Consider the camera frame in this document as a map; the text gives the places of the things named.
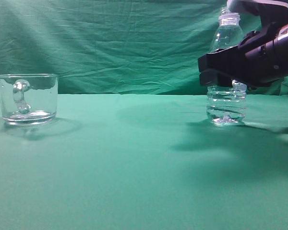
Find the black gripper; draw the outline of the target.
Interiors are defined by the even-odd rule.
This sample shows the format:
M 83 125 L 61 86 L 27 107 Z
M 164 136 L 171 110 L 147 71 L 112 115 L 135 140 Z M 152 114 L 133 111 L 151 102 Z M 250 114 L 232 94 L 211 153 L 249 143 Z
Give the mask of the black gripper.
M 288 21 L 265 25 L 259 35 L 244 44 L 217 49 L 198 58 L 201 86 L 232 87 L 235 72 L 237 80 L 250 87 L 269 87 L 288 76 Z

